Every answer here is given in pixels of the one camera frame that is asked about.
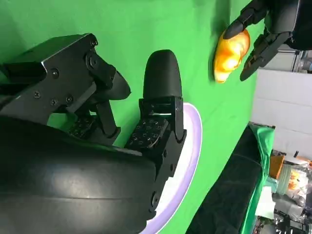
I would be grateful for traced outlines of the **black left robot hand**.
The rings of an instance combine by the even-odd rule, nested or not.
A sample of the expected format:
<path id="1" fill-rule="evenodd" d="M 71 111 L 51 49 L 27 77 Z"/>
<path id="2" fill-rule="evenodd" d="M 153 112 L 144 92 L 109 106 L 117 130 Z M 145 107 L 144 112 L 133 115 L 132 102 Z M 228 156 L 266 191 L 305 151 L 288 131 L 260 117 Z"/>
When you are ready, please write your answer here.
<path id="1" fill-rule="evenodd" d="M 226 29 L 223 38 L 231 39 L 249 25 L 262 19 L 265 29 L 253 44 L 240 80 L 248 79 L 258 68 L 265 67 L 277 54 L 279 47 L 293 35 L 300 1 L 298 0 L 253 0 Z"/>

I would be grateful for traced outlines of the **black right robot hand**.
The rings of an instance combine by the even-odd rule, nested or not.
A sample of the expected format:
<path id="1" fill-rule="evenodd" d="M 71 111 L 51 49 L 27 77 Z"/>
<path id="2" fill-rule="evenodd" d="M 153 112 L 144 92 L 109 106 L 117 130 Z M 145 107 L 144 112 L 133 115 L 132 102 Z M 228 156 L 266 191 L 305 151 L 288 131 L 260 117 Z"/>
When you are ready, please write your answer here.
<path id="1" fill-rule="evenodd" d="M 176 56 L 149 56 L 140 119 L 120 148 L 110 101 L 131 89 L 97 43 L 54 37 L 3 64 L 3 234 L 137 234 L 156 215 L 187 135 Z"/>

